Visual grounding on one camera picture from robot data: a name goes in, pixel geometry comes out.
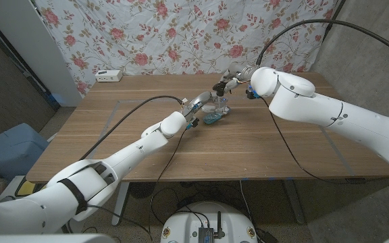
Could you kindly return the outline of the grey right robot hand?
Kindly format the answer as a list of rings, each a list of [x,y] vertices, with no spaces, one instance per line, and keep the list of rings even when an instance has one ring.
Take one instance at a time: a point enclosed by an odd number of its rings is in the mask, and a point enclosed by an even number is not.
[[[228,70],[225,71],[225,73],[220,79],[220,82],[223,82],[225,84],[224,93],[231,91],[242,83],[249,82],[253,73],[258,68],[258,66],[231,63]]]

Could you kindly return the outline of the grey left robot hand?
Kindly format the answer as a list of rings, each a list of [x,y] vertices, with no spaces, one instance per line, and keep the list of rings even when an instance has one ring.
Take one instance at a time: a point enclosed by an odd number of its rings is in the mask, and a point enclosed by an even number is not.
[[[229,106],[226,105],[227,101],[227,98],[219,97],[214,92],[203,92],[188,104],[183,105],[182,114],[188,122],[198,111],[226,115],[230,112]]]

